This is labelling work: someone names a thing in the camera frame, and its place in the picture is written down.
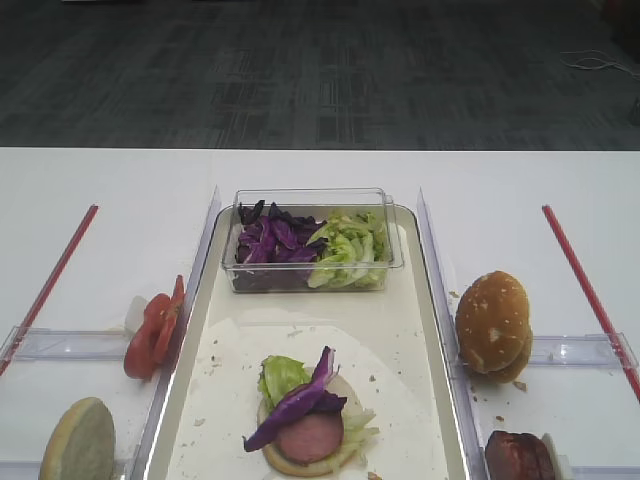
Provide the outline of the purple cabbage leaf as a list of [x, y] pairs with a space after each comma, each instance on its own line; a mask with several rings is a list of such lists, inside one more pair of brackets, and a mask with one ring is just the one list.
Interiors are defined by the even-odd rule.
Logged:
[[347, 402], [346, 397], [326, 390], [335, 377], [333, 371], [335, 350], [325, 346], [309, 383], [302, 384], [287, 393], [248, 439], [243, 438], [246, 452], [261, 449], [271, 443], [285, 426], [300, 420], [309, 413], [339, 413]]

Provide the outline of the green lettuce pile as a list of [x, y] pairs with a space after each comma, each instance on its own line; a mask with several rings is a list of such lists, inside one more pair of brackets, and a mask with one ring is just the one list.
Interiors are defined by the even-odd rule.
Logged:
[[312, 289], [379, 290], [391, 260], [386, 225], [373, 211], [346, 214], [334, 211], [307, 240], [322, 246], [307, 285]]

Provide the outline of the lettuce leaf on bun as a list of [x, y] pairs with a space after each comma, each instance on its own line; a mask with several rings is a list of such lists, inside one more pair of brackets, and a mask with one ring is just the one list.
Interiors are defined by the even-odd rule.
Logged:
[[304, 364], [290, 357], [270, 355], [261, 365], [258, 390], [263, 395], [268, 412], [271, 412], [291, 390], [308, 383], [311, 379]]

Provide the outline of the red tomato slices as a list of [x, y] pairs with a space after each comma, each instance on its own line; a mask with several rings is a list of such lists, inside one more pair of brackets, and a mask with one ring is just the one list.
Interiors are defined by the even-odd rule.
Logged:
[[124, 357], [124, 372], [129, 378], [150, 380], [164, 363], [184, 299], [184, 280], [178, 275], [171, 296], [159, 293], [147, 304], [142, 325]]

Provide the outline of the dark meat patties stack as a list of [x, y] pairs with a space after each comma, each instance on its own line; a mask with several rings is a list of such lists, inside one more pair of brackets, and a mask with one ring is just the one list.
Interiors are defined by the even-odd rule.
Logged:
[[551, 456], [541, 439], [530, 433], [494, 430], [485, 448], [492, 480], [554, 480]]

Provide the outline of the cream metal serving tray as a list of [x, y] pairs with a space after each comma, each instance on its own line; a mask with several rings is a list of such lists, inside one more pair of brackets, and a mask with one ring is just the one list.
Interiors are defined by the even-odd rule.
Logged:
[[242, 445], [256, 427], [260, 363], [314, 366], [327, 346], [379, 429], [341, 478], [466, 477], [418, 224], [407, 208], [395, 215], [404, 264], [383, 290], [237, 294], [220, 265], [231, 213], [219, 214], [147, 478], [274, 478]]

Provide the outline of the bottom bun on tray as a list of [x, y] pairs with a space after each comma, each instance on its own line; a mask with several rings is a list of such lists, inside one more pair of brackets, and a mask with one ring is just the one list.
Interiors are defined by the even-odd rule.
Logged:
[[365, 455], [379, 433], [370, 425], [374, 411], [362, 406], [341, 375], [329, 383], [328, 391], [346, 399], [341, 411], [308, 413], [282, 428], [276, 439], [262, 448], [275, 470], [306, 478], [336, 475], [349, 461]]

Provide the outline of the long clear divider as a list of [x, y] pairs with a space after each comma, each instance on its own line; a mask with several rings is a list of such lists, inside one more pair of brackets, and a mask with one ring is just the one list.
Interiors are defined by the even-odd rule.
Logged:
[[140, 441], [135, 447], [132, 459], [126, 466], [125, 473], [122, 475], [124, 479], [152, 479], [157, 472], [166, 470], [165, 468], [156, 468], [154, 463], [161, 456], [160, 437], [165, 432], [164, 421], [170, 417], [168, 410], [172, 390], [176, 383], [176, 369], [179, 365], [193, 308], [205, 272], [207, 257], [215, 232], [216, 218], [220, 208], [219, 190], [215, 189], [207, 211], [191, 272], [187, 279], [183, 278], [185, 299], [178, 314], [177, 324], [169, 344], [168, 355], [164, 363], [152, 376], [152, 378], [158, 376], [159, 379], [146, 416]]
[[454, 321], [449, 308], [431, 214], [422, 188], [419, 188], [417, 196], [417, 217], [465, 479], [488, 479], [484, 447], [478, 440], [473, 414], [474, 402], [470, 395], [469, 378], [458, 358], [459, 348]]

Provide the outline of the sesame bun tops right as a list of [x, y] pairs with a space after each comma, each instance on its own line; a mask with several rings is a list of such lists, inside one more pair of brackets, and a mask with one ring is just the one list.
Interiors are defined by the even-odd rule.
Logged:
[[496, 383], [509, 383], [529, 362], [533, 333], [523, 285], [494, 271], [476, 279], [463, 293], [455, 329], [460, 356], [474, 372]]

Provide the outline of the round pink sausage slice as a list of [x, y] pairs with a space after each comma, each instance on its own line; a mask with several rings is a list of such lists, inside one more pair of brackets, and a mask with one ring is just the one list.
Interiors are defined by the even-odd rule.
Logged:
[[312, 413], [283, 427], [276, 448], [293, 463], [306, 465], [336, 452], [344, 436], [343, 419], [337, 412]]

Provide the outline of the right red straw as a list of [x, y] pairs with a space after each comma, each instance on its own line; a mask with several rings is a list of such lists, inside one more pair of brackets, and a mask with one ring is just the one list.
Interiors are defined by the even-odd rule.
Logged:
[[552, 207], [543, 205], [541, 210], [554, 233], [563, 254], [568, 261], [586, 299], [595, 314], [600, 327], [604, 334], [608, 337], [613, 352], [618, 357], [619, 363], [623, 368], [626, 379], [633, 390], [636, 398], [639, 398], [639, 375], [637, 368], [633, 366], [628, 350], [623, 346], [621, 336], [615, 331], [604, 306], [602, 305], [594, 287], [592, 286], [587, 274], [585, 273], [579, 258], [577, 257], [568, 237], [566, 236], [562, 226], [560, 225]]

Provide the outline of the left red straw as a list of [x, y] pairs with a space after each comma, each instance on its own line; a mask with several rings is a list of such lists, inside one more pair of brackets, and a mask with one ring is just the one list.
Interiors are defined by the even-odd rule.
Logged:
[[99, 210], [99, 206], [96, 204], [91, 205], [84, 217], [82, 218], [80, 224], [76, 228], [74, 234], [69, 240], [67, 246], [63, 250], [60, 255], [58, 261], [56, 262], [53, 270], [47, 277], [44, 285], [40, 289], [38, 295], [36, 296], [34, 302], [32, 303], [30, 309], [25, 315], [22, 322], [16, 327], [15, 333], [10, 335], [7, 338], [9, 344], [3, 348], [1, 353], [1, 369], [0, 375], [3, 375], [9, 365], [11, 364], [14, 355], [16, 354], [18, 348], [21, 346], [22, 341], [25, 339], [26, 335], [29, 333], [35, 319], [40, 313], [42, 307], [46, 303], [49, 295], [51, 294], [53, 288], [55, 287], [58, 279], [63, 273], [66, 265], [74, 254], [76, 248], [81, 242], [83, 236], [91, 225], [93, 219], [95, 218], [97, 212]]

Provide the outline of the upper right clear holder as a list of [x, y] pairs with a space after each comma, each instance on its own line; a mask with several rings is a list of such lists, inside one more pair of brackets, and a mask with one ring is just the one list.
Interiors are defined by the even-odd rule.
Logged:
[[626, 337], [607, 334], [534, 336], [529, 359], [532, 367], [636, 369], [639, 362]]

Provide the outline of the clear holder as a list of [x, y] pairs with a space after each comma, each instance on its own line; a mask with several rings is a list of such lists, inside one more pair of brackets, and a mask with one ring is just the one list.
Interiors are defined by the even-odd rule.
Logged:
[[626, 337], [607, 334], [534, 336], [529, 359], [532, 367], [636, 369], [639, 362]]
[[129, 344], [122, 330], [72, 331], [14, 327], [1, 361], [121, 361]]

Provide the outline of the upper left clear holder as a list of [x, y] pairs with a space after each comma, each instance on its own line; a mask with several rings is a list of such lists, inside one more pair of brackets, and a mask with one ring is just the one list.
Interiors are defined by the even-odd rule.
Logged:
[[122, 330], [72, 331], [14, 327], [1, 361], [121, 361], [129, 344]]

